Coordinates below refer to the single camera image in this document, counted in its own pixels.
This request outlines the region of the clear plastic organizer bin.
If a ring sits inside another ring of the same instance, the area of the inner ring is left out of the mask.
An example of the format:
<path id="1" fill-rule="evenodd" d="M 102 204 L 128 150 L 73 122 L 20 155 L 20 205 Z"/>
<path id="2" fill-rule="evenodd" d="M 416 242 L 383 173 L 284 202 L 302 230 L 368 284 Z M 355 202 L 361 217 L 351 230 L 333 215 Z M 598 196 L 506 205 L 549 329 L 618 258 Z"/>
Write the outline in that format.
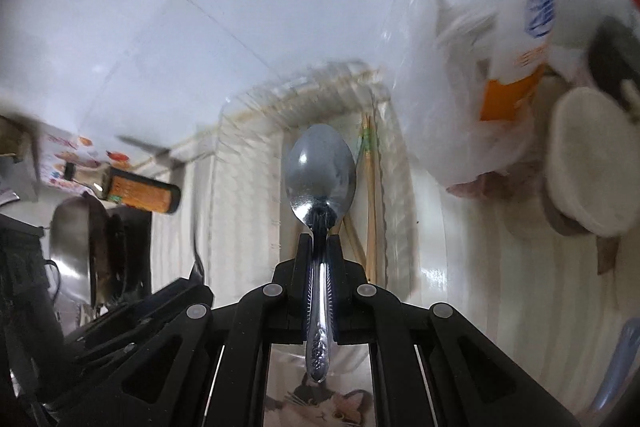
<path id="1" fill-rule="evenodd" d="M 308 213 L 337 214 L 349 259 L 399 298 L 416 286 L 409 158 L 382 74 L 329 63 L 250 89 L 198 143 L 193 237 L 216 306 L 295 254 Z"/>

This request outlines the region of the steel wok with lid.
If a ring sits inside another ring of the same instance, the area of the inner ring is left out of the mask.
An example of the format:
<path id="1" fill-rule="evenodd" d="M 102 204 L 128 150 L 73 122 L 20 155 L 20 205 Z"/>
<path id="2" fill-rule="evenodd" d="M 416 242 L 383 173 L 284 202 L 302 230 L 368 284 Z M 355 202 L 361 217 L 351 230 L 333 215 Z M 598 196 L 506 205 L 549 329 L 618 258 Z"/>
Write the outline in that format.
<path id="1" fill-rule="evenodd" d="M 107 209 L 88 193 L 63 200 L 49 232 L 62 294 L 93 309 L 149 296 L 151 221 L 147 211 Z"/>

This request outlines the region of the white blue logo bottle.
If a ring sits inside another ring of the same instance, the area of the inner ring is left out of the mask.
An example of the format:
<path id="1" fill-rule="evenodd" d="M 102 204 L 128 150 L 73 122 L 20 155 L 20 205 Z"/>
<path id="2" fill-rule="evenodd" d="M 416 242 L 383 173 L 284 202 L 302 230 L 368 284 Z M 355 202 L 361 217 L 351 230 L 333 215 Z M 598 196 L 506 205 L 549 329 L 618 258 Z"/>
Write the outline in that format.
<path id="1" fill-rule="evenodd" d="M 560 0 L 500 0 L 481 121 L 514 121 L 547 65 Z"/>

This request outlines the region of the dark soy sauce bottle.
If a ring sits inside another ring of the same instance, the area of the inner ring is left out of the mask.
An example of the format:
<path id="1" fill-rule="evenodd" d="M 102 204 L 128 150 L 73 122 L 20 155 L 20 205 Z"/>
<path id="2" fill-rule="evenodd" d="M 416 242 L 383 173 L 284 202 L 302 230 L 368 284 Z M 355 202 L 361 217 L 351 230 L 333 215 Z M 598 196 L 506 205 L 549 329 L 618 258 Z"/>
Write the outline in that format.
<path id="1" fill-rule="evenodd" d="M 86 167 L 67 161 L 63 179 L 85 187 L 103 202 L 137 210 L 170 215 L 181 202 L 181 190 L 176 184 L 140 176 L 106 162 L 96 167 Z"/>

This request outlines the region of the red cap dark bottle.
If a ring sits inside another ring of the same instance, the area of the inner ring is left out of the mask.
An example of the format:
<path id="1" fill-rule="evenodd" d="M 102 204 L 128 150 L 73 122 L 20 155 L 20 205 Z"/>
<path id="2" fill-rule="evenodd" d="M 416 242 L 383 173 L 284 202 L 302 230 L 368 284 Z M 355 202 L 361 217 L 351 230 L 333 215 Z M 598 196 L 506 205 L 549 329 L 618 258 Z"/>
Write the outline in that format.
<path id="1" fill-rule="evenodd" d="M 639 0 L 628 0 L 627 18 L 608 15 L 587 52 L 594 84 L 639 118 Z"/>

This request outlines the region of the steel spoon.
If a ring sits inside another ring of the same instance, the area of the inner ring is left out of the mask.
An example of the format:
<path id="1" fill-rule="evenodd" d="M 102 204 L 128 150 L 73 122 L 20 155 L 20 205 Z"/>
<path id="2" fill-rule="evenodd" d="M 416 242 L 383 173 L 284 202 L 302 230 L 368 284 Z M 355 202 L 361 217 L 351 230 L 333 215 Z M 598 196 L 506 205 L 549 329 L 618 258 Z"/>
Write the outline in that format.
<path id="1" fill-rule="evenodd" d="M 356 166 L 342 136 L 328 124 L 313 124 L 285 161 L 285 192 L 294 216 L 310 231 L 306 326 L 306 372 L 321 384 L 329 374 L 333 313 L 326 243 L 355 196 Z"/>

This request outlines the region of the colourful wall stickers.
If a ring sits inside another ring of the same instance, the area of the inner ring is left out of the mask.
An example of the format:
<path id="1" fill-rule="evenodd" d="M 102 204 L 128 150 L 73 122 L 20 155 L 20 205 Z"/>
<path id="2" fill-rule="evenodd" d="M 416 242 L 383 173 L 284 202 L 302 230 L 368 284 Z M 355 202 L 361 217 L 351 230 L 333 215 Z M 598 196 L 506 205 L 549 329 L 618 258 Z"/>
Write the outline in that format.
<path id="1" fill-rule="evenodd" d="M 98 140 L 45 124 L 35 131 L 37 173 L 40 182 L 67 194 L 81 195 L 87 189 L 64 179 L 65 165 L 73 162 L 82 167 L 96 168 L 110 164 L 116 168 L 134 171 L 132 154 L 116 148 L 105 148 Z"/>

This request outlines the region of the plastic bag with food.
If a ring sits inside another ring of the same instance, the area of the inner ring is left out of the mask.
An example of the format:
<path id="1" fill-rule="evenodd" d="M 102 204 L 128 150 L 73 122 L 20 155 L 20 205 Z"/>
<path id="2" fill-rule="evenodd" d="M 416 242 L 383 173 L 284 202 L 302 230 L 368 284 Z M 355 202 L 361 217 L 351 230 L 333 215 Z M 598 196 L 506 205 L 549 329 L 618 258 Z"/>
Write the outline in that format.
<path id="1" fill-rule="evenodd" d="M 409 152 L 458 197 L 528 197 L 540 184 L 540 81 L 517 120 L 480 120 L 499 1 L 392 0 L 383 30 Z"/>

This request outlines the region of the blue smartphone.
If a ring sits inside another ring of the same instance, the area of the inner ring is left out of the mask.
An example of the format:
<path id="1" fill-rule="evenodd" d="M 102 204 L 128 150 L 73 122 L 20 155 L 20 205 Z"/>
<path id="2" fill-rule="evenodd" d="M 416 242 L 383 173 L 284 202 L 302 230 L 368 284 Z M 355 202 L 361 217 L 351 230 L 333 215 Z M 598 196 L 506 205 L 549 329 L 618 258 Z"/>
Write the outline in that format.
<path id="1" fill-rule="evenodd" d="M 620 393 L 623 383 L 634 364 L 640 343 L 640 320 L 629 319 L 620 331 L 608 369 L 596 396 L 590 404 L 590 412 L 598 413 L 610 405 Z"/>

